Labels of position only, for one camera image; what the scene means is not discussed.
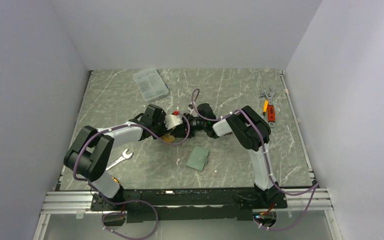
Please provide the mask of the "gold credit card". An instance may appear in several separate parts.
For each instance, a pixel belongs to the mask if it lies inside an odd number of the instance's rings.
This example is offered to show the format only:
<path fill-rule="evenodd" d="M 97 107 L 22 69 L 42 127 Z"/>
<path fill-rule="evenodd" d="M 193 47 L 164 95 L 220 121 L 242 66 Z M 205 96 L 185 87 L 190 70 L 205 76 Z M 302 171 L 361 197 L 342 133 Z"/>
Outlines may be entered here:
<path fill-rule="evenodd" d="M 167 133 L 167 134 L 165 134 L 165 135 L 163 135 L 162 137 L 161 137 L 161 139 L 164 141 L 164 142 L 166 142 L 166 143 L 173 143 L 175 140 L 176 140 L 176 138 L 173 136 L 173 135 L 171 135 L 170 133 Z"/>

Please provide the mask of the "green card holder wallet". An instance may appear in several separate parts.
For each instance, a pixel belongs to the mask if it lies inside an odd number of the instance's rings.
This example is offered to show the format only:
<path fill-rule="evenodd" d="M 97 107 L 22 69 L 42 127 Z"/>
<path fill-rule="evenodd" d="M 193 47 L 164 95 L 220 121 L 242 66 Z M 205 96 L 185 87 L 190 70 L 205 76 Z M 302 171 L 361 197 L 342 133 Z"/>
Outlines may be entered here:
<path fill-rule="evenodd" d="M 195 146 L 189 155 L 186 166 L 202 172 L 208 163 L 209 152 L 210 151 L 204 147 Z"/>

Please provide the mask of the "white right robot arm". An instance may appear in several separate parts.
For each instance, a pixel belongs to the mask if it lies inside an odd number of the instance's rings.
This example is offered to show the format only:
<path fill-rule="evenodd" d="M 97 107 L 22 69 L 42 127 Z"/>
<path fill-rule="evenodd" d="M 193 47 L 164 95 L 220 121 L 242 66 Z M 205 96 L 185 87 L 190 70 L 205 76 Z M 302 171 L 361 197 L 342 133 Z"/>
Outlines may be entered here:
<path fill-rule="evenodd" d="M 196 131 L 204 131 L 212 139 L 232 134 L 249 154 L 254 172 L 253 189 L 235 193 L 233 200 L 241 207 L 287 208 L 285 194 L 278 189 L 279 184 L 272 171 L 269 124 L 248 105 L 220 120 L 216 120 L 207 103 L 200 104 L 198 110 L 192 107 L 189 105 L 189 112 L 185 114 L 189 122 L 185 129 L 190 131 L 191 136 Z"/>

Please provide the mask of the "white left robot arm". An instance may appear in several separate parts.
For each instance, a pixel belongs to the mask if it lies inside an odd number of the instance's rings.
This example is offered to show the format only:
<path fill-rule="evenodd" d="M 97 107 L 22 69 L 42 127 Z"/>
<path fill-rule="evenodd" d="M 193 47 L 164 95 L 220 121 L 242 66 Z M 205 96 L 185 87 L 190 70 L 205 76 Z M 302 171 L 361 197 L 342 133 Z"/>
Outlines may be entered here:
<path fill-rule="evenodd" d="M 185 115 L 167 114 L 161 107 L 149 104 L 143 113 L 122 125 L 100 129 L 84 126 L 69 147 L 63 164 L 72 170 L 75 180 L 86 182 L 98 191 L 109 209 L 117 210 L 124 203 L 124 188 L 107 171 L 113 148 L 149 137 L 161 140 L 176 127 L 186 135 L 191 130 Z"/>

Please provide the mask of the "clear plastic organizer box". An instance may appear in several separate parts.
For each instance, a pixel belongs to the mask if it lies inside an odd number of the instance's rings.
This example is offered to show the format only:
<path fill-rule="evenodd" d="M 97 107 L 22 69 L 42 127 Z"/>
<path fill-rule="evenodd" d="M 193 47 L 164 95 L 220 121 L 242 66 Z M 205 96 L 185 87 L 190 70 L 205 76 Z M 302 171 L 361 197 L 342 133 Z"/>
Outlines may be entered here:
<path fill-rule="evenodd" d="M 164 83 L 156 68 L 144 69 L 132 76 L 142 97 L 147 102 L 162 98 L 169 93 L 168 86 Z"/>

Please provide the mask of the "silver open-end wrench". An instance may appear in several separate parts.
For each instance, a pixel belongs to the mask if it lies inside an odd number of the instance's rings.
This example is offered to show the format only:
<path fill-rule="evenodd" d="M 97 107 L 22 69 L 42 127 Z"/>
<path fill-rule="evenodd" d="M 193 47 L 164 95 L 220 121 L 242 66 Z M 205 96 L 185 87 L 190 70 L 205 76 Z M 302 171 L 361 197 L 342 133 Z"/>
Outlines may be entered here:
<path fill-rule="evenodd" d="M 130 152 L 129 149 L 125 149 L 121 156 L 116 159 L 114 162 L 112 162 L 111 164 L 109 164 L 107 167 L 106 167 L 106 171 L 109 171 L 111 168 L 113 168 L 114 166 L 116 166 L 117 164 L 121 163 L 122 161 L 124 160 L 128 160 L 128 159 L 131 159 L 133 156 L 133 152 Z"/>

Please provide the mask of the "orange small screwdriver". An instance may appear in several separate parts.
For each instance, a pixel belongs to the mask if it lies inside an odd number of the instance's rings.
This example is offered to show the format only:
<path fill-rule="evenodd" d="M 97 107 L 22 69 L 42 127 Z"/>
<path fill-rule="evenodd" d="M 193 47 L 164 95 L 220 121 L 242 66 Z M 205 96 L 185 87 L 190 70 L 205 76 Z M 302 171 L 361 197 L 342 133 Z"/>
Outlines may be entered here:
<path fill-rule="evenodd" d="M 266 101 L 264 102 L 264 105 L 263 105 L 263 108 L 262 108 L 262 116 L 263 116 L 263 117 L 264 117 L 264 116 L 266 115 L 266 113 L 267 113 L 268 105 L 269 105 L 269 101 L 266 100 Z"/>

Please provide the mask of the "yellow black screwdriver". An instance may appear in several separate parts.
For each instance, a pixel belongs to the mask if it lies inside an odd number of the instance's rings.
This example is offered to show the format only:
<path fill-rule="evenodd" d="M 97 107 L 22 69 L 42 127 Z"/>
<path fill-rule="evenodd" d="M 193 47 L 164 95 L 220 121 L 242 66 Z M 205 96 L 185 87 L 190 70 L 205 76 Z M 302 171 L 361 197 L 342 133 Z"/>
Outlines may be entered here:
<path fill-rule="evenodd" d="M 116 182 L 117 184 L 120 184 L 119 180 L 117 178 L 115 178 L 114 176 L 112 176 L 112 179 L 114 182 Z"/>

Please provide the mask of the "red adjustable wrench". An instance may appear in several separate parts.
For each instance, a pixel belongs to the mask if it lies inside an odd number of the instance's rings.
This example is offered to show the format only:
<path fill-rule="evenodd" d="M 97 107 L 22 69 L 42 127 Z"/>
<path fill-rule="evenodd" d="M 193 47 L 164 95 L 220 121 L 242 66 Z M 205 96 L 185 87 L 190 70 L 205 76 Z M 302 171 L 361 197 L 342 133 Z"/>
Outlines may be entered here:
<path fill-rule="evenodd" d="M 265 104 L 265 114 L 267 115 L 267 121 L 271 128 L 274 128 L 276 125 L 276 112 L 274 107 L 274 97 L 276 91 L 274 88 L 269 88 L 268 91 L 264 90 L 261 92 L 260 98 L 266 98 L 267 104 Z"/>

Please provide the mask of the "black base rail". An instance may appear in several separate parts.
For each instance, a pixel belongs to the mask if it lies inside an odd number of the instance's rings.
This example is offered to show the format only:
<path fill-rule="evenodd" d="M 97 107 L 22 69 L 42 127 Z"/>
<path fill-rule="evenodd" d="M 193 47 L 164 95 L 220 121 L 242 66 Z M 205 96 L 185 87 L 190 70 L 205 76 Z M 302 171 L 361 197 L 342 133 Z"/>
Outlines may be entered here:
<path fill-rule="evenodd" d="M 105 200 L 93 194 L 93 212 L 125 212 L 127 223 L 171 220 L 236 219 L 251 221 L 258 211 L 288 207 L 277 189 L 256 187 L 125 189 L 121 197 Z"/>

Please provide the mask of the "aluminium frame rail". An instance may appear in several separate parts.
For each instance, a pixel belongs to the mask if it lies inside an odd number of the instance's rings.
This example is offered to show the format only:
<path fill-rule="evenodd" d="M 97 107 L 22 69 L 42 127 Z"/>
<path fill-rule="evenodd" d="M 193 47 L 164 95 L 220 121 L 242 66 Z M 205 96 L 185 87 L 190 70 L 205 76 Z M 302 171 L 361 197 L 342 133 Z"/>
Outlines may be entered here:
<path fill-rule="evenodd" d="M 81 220 L 91 212 L 93 196 L 88 191 L 49 191 L 42 204 L 34 240 L 43 240 L 52 215 L 70 215 Z"/>

